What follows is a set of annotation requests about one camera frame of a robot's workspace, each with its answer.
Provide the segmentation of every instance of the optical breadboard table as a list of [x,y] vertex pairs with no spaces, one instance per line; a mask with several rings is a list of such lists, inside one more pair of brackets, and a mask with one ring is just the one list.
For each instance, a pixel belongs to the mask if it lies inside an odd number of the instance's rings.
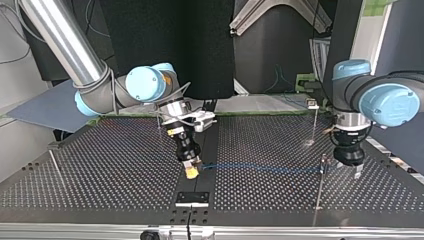
[[[20,224],[424,228],[424,186],[366,142],[359,179],[331,160],[322,180],[333,150],[324,116],[315,128],[308,114],[217,120],[196,135],[196,180],[156,118],[84,127],[0,184],[0,239]],[[206,193],[208,206],[176,207],[181,193]]]

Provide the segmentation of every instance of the wall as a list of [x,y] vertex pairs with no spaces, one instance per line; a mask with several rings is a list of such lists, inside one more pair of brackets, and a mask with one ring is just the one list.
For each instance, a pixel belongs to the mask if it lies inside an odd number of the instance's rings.
[[370,61],[372,74],[375,73],[378,64],[391,8],[392,5],[389,4],[385,7],[382,15],[361,16],[359,20],[350,58]]
[[[11,23],[22,29],[9,11]],[[41,81],[28,45],[0,14],[0,182],[46,151],[53,134],[48,128],[35,126],[6,117],[4,114],[20,103],[47,90]]]

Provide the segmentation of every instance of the black cable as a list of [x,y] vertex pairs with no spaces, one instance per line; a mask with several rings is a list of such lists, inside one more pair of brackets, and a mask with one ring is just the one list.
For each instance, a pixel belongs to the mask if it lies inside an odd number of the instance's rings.
[[77,12],[75,11],[74,0],[71,0],[71,8],[72,8],[72,13],[74,14],[74,17],[77,17]]
[[0,62],[0,64],[13,63],[13,62],[20,61],[20,60],[22,60],[22,59],[26,58],[26,57],[29,55],[29,53],[30,53],[30,52],[31,52],[31,48],[30,48],[30,47],[28,47],[27,52],[26,52],[26,53],[25,53],[25,55],[23,55],[22,57],[17,58],[17,59],[13,59],[13,60],[9,60],[9,61],[5,61],[5,62]]
[[91,5],[90,15],[88,17],[88,23],[85,27],[85,35],[87,36],[88,30],[90,29],[91,20],[93,19],[93,13],[94,13],[94,5],[96,4],[96,0],[93,0],[93,4]]
[[113,58],[113,57],[115,57],[115,54],[112,54],[112,55],[110,55],[109,57],[107,57],[107,58],[103,59],[103,61],[107,61],[107,60],[109,60],[109,59],[111,59],[111,58]]
[[314,42],[314,39],[315,39],[315,23],[317,21],[318,9],[319,9],[319,1],[317,1],[317,6],[315,7],[315,12],[314,12],[314,19],[312,20],[312,60],[313,60],[313,63],[315,65],[315,69],[317,71],[317,78],[318,78],[319,84],[321,85],[321,89],[322,89],[325,97],[327,98],[328,102],[330,102],[331,106],[334,106],[333,102],[328,97],[328,94],[325,91],[324,85],[321,82],[321,79],[320,79],[320,77],[318,75],[318,65],[317,65],[317,62],[315,61],[315,47],[314,47],[313,42]]

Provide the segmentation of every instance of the metal bracket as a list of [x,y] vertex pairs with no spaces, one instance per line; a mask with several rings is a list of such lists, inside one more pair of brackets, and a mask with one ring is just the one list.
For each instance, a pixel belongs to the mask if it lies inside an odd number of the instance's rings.
[[244,88],[235,78],[234,78],[234,90],[240,96],[249,96],[249,91],[247,91],[247,89]]
[[176,207],[208,207],[208,192],[180,192],[175,203]]
[[[249,0],[239,14],[230,23],[230,33],[241,36],[253,23],[255,23],[269,9],[278,5],[287,5],[294,8],[311,25],[314,22],[315,8],[318,0]],[[325,32],[332,21],[321,6],[318,7],[315,29]]]

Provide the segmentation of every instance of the end effector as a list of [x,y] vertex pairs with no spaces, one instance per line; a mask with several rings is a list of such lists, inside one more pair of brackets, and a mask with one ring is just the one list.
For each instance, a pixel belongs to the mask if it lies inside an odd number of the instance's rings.
[[363,164],[361,148],[374,123],[400,126],[424,110],[424,75],[396,72],[386,76],[370,75],[366,60],[336,64],[333,73],[334,157],[347,166]]
[[[115,92],[111,92],[110,84],[116,84]],[[194,140],[194,133],[208,129],[214,122],[215,114],[203,109],[192,111],[183,97],[183,91],[188,86],[189,83],[180,87],[172,65],[162,63],[136,67],[126,77],[105,81],[94,86],[95,89],[80,90],[75,95],[75,101],[78,109],[88,116],[111,112],[114,102],[118,108],[141,102],[155,104],[162,126],[176,142],[178,161],[184,165],[187,178],[193,179],[199,174],[198,166],[201,164],[201,149]]]

